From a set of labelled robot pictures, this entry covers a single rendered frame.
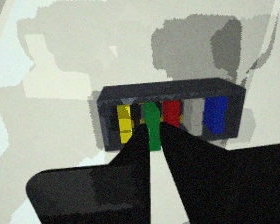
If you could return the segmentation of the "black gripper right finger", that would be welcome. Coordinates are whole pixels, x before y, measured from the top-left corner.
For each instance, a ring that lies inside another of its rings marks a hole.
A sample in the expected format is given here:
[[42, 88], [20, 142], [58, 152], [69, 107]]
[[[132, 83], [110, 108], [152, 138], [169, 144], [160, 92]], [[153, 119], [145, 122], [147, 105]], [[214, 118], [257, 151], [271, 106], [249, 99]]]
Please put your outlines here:
[[232, 224], [244, 180], [280, 172], [280, 143], [227, 150], [165, 121], [159, 128], [190, 224]]

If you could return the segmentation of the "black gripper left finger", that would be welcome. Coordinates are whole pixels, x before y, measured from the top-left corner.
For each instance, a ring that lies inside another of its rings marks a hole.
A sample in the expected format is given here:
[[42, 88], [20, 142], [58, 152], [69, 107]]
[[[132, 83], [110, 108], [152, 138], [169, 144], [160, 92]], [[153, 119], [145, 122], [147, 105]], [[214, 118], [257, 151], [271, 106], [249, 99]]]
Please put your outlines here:
[[127, 210], [151, 224], [149, 130], [140, 124], [108, 163], [47, 169], [30, 177], [26, 193], [43, 224], [53, 216]]

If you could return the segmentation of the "yellow fuse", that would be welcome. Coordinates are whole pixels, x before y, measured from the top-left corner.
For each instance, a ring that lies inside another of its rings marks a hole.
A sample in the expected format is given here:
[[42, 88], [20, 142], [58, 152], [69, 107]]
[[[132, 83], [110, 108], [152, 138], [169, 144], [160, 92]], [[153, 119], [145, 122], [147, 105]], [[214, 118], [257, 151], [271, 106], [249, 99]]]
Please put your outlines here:
[[121, 143], [127, 143], [132, 136], [130, 104], [117, 105], [117, 113], [120, 127]]

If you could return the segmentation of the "red fuse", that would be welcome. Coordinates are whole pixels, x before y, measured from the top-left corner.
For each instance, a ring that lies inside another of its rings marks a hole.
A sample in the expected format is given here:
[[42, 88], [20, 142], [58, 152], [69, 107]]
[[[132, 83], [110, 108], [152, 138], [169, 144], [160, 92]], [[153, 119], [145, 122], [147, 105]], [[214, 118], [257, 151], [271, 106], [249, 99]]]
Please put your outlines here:
[[163, 122], [167, 122], [175, 127], [179, 127], [179, 114], [180, 114], [179, 100], [163, 101]]

